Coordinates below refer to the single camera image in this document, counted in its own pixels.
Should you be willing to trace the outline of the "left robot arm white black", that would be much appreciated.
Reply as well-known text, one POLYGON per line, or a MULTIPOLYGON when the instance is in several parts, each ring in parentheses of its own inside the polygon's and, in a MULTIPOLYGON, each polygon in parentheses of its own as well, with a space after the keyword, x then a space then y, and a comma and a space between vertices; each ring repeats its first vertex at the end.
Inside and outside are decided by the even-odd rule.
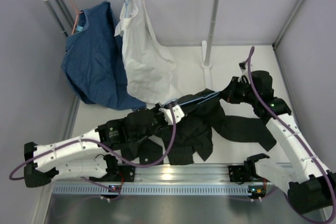
POLYGON ((141 108, 68 140, 48 145, 27 143, 25 185, 42 187, 55 180, 76 177, 114 181, 119 174, 119 161, 131 164, 150 146, 150 137, 166 126, 172 127, 174 139, 183 117, 185 113, 179 105, 141 108))

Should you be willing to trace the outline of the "light blue hanger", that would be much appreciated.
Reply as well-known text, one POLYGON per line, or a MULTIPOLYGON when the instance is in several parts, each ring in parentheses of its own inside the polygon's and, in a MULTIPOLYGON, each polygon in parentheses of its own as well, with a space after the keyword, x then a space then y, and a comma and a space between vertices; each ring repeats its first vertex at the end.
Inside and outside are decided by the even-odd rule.
POLYGON ((216 97, 217 95, 219 95, 219 91, 217 92, 212 92, 212 93, 208 93, 208 94, 204 94, 204 95, 200 95, 200 96, 196 96, 195 98, 187 98, 185 101, 182 101, 183 98, 179 98, 179 99, 173 99, 168 101, 167 103, 161 105, 161 107, 166 107, 168 106, 170 103, 173 104, 177 104, 179 106, 183 106, 183 105, 187 105, 189 103, 193 103, 193 102, 198 102, 198 104, 201 104, 211 98, 216 97))

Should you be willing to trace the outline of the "black pinstriped shirt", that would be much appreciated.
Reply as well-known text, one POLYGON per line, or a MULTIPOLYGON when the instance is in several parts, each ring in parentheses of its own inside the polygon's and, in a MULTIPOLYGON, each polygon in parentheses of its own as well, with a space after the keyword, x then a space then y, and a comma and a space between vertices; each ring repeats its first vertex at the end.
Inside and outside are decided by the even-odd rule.
MULTIPOLYGON (((182 97, 182 101, 211 92, 205 89, 195 95, 182 97)), ((213 152, 213 131, 232 142, 258 143, 266 151, 277 143, 261 119, 226 115, 218 95, 201 104, 189 103, 185 108, 186 117, 177 124, 174 140, 171 140, 172 126, 153 135, 146 134, 147 109, 141 108, 128 114, 124 129, 131 144, 122 148, 122 157, 129 161, 139 158, 140 164, 146 165, 160 159, 163 151, 168 151, 171 165, 192 164, 194 153, 206 161, 213 152)))

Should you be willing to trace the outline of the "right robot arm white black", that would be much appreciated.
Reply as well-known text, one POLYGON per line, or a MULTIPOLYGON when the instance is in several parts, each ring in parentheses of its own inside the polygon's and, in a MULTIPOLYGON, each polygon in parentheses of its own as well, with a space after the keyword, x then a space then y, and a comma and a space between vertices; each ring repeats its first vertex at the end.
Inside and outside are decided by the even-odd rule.
POLYGON ((335 173, 309 146, 286 102, 274 95, 272 83, 267 71, 244 71, 240 77, 232 77, 229 85, 219 93, 228 103, 251 105, 292 166, 287 170, 267 155, 255 155, 245 162, 245 176, 250 180, 261 177, 273 183, 298 214, 335 207, 335 173))

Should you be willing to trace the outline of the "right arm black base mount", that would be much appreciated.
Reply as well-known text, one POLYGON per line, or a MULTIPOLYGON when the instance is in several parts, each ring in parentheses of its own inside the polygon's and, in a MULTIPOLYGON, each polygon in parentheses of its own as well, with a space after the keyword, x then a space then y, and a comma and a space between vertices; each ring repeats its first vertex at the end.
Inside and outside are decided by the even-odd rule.
POLYGON ((259 179, 253 171, 245 165, 229 165, 228 166, 230 182, 243 184, 245 182, 256 182, 259 179))

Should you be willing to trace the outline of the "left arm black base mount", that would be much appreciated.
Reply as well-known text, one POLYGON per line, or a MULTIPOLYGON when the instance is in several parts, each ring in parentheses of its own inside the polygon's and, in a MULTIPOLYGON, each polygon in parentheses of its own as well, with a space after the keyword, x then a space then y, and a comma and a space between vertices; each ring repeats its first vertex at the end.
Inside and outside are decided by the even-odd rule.
POLYGON ((135 177, 135 167, 129 165, 121 165, 112 170, 108 170, 107 174, 104 176, 105 182, 134 182, 135 177))

